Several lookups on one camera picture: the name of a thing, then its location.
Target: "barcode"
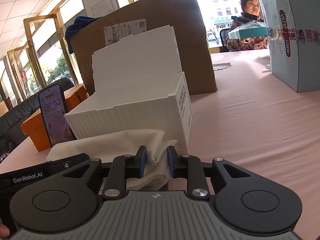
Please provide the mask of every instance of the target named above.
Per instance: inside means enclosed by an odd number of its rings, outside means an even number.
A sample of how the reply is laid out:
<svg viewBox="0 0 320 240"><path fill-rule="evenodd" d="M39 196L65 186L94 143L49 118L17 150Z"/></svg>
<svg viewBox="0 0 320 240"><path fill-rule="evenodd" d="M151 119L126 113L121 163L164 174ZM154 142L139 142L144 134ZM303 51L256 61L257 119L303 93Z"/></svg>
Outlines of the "barcode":
<svg viewBox="0 0 320 240"><path fill-rule="evenodd" d="M112 29L112 39L114 42L116 42L117 41L116 27L113 26L113 27L111 27L111 29Z"/></svg>

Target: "shipping label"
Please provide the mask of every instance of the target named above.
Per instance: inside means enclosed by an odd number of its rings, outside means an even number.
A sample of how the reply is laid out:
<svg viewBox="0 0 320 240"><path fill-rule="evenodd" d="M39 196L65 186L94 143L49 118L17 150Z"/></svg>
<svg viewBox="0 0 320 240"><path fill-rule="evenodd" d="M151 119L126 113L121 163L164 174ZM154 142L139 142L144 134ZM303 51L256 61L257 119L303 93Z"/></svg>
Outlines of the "shipping label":
<svg viewBox="0 0 320 240"><path fill-rule="evenodd" d="M104 27L106 46L113 44L126 36L137 35L146 31L146 19L124 22Z"/></svg>

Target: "phone screen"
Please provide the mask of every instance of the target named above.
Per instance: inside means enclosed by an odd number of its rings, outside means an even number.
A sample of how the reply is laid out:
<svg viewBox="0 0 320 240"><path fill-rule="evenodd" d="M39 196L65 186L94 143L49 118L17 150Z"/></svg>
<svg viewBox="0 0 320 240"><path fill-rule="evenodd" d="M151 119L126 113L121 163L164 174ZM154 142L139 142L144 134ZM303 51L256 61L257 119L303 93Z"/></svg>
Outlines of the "phone screen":
<svg viewBox="0 0 320 240"><path fill-rule="evenodd" d="M74 138L67 120L59 85L39 93L41 112L51 145L72 141Z"/></svg>

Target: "table surface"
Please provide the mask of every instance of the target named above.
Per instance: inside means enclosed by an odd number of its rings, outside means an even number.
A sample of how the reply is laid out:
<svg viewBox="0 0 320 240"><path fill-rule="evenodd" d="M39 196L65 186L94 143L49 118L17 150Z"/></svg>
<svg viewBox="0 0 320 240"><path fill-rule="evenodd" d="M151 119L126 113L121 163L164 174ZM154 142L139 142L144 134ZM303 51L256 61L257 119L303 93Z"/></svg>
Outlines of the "table surface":
<svg viewBox="0 0 320 240"><path fill-rule="evenodd" d="M211 162L221 157L294 190L302 200L295 232L304 240L320 235L320 91L296 93L256 60L268 50L212 54L231 62L215 71L218 91L191 96L189 153ZM42 163L30 138L1 164L0 173ZM169 189L185 189L171 179Z"/></svg>

